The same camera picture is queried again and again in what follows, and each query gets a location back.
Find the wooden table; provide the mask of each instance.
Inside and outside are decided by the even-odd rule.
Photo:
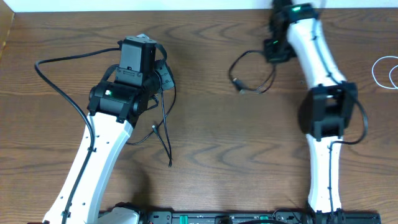
[[[133,201],[175,210],[303,208],[310,158],[297,110],[306,84],[297,59],[278,66],[264,95],[239,95],[226,77],[234,59],[261,49],[269,11],[20,13],[0,64],[0,223],[41,221],[57,197],[83,133],[78,113],[34,71],[39,59],[108,47],[145,33],[162,43],[178,87],[168,119],[174,164],[155,137],[125,146],[101,208]],[[396,55],[397,9],[339,9],[323,14],[325,35],[340,70],[356,82],[369,115],[369,135],[343,146],[340,195],[345,210],[377,210],[398,223],[398,95],[378,87],[373,63]],[[43,65],[44,73],[84,109],[88,93],[119,62],[111,52]],[[396,61],[376,68],[388,85]],[[248,56],[236,75],[261,82],[271,67]],[[165,94],[167,106],[173,91]],[[145,136],[161,110],[145,112],[130,141]],[[356,109],[346,139],[362,131]]]

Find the white background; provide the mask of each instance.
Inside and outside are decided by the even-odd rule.
[[[265,9],[272,0],[4,0],[14,12]],[[320,0],[296,0],[295,3]],[[326,7],[398,7],[398,0],[327,0]]]

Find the cable connector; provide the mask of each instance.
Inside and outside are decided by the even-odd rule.
[[[240,94],[245,94],[245,90],[247,90],[247,86],[238,78],[234,78],[232,80],[232,84],[235,86],[235,89],[240,93]]]

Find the wood grain surface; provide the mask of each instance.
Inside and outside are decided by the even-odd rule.
[[[310,158],[297,110],[306,84],[297,59],[278,66],[264,95],[239,95],[226,77],[245,50],[269,37],[269,11],[79,12],[17,14],[0,64],[0,223],[41,221],[58,195],[83,134],[77,112],[34,72],[40,59],[116,46],[145,33],[169,54],[178,93],[168,118],[173,167],[156,138],[125,146],[101,205],[132,201],[175,210],[303,208]],[[373,63],[396,55],[397,9],[326,10],[323,27],[340,70],[356,82],[369,115],[369,135],[343,146],[340,195],[345,210],[378,211],[398,223],[398,94],[378,87]],[[43,65],[44,73],[82,107],[117,52]],[[396,61],[376,67],[381,83]],[[248,56],[235,75],[249,84],[270,72]],[[167,106],[172,91],[165,94]],[[131,142],[161,111],[145,112]],[[346,139],[362,131],[355,111]]]

